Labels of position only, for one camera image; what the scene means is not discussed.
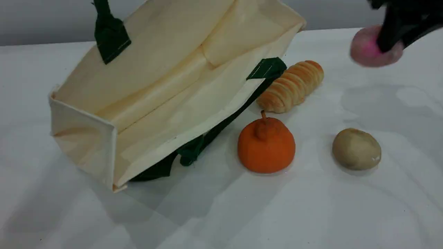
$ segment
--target bread roll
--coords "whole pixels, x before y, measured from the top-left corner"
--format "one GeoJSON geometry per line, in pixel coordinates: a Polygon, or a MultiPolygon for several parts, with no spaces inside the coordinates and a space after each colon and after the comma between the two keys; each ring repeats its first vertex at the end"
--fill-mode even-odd
{"type": "Polygon", "coordinates": [[[323,81],[323,68],[314,61],[299,62],[289,67],[266,91],[257,104],[267,112],[287,113],[304,102],[323,81]]]}

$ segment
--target canvas tote bag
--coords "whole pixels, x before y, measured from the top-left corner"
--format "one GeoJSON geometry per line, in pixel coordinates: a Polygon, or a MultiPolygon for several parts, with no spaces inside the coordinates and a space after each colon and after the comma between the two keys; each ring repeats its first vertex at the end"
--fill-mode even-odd
{"type": "Polygon", "coordinates": [[[124,22],[94,5],[97,45],[49,94],[51,135],[114,192],[196,160],[282,74],[306,25],[279,0],[148,0],[124,22]]]}

